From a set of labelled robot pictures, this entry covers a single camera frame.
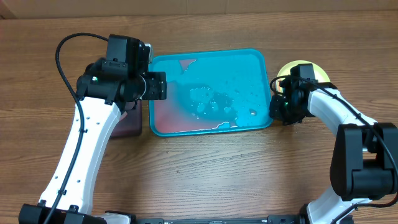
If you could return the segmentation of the yellow plate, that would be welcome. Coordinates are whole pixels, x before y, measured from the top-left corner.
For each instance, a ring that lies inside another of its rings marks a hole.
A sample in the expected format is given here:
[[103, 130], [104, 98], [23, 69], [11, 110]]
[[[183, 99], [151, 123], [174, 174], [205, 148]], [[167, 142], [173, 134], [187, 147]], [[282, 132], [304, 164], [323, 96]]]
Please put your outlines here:
[[284, 88], [280, 86], [280, 82], [284, 80], [284, 76], [290, 75], [290, 70], [299, 65], [299, 64], [312, 64], [313, 66], [313, 72], [314, 72], [314, 78], [317, 80], [317, 85], [320, 85], [323, 88], [335, 88], [334, 85], [331, 84], [331, 81], [324, 71], [320, 66], [317, 64], [307, 61], [307, 60], [294, 60], [292, 62], [289, 62], [285, 64], [278, 72], [277, 77], [281, 77], [280, 79], [277, 79], [272, 85], [273, 85], [273, 92], [277, 93], [279, 95], [282, 95], [284, 92]]

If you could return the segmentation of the teal serving tray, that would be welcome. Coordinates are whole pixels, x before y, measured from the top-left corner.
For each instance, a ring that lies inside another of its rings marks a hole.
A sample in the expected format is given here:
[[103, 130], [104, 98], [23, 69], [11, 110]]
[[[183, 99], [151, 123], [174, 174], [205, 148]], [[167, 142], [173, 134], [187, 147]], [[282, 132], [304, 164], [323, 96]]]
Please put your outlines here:
[[160, 55], [149, 66], [165, 72], [167, 98], [150, 101], [150, 128], [162, 137], [263, 129], [271, 91], [256, 49]]

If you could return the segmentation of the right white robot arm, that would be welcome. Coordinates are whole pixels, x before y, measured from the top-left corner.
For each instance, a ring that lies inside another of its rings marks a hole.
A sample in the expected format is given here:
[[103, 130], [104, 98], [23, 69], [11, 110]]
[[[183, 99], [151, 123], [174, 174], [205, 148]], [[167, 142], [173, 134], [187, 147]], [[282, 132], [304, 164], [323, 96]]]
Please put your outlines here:
[[335, 135], [329, 188], [297, 215], [268, 216], [268, 223], [353, 223], [359, 207], [386, 208], [397, 196], [397, 127], [379, 123], [345, 100], [318, 65], [296, 60], [270, 82], [269, 116], [284, 125], [317, 117]]

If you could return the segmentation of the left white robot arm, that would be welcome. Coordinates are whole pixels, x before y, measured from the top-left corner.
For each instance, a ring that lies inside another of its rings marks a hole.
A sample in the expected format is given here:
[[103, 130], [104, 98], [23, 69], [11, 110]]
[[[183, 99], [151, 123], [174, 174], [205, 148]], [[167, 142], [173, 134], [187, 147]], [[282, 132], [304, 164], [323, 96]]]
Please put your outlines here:
[[93, 216], [96, 178], [111, 134], [128, 103], [165, 100], [165, 72], [149, 71], [151, 44], [111, 34], [105, 57], [89, 64], [72, 88], [71, 130], [58, 166], [37, 205], [24, 204], [19, 223], [135, 223], [136, 216], [105, 212]]

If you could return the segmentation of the dark maroon tray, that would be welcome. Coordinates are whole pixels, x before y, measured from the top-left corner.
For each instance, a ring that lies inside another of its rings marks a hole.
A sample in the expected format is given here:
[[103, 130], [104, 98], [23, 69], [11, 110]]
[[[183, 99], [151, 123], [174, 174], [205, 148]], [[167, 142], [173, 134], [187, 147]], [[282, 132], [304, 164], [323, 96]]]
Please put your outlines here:
[[125, 105], [119, 122], [111, 133], [111, 138], [139, 136], [142, 132], [142, 105], [138, 101]]

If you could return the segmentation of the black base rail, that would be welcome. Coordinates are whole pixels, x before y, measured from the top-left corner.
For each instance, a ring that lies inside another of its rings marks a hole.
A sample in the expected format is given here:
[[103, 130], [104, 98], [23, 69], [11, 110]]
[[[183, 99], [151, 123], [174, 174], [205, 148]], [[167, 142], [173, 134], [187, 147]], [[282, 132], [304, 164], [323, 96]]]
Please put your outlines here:
[[137, 218], [135, 224], [305, 224], [300, 215], [269, 215], [262, 218], [231, 218], [231, 219], [179, 219], [164, 220], [162, 218]]

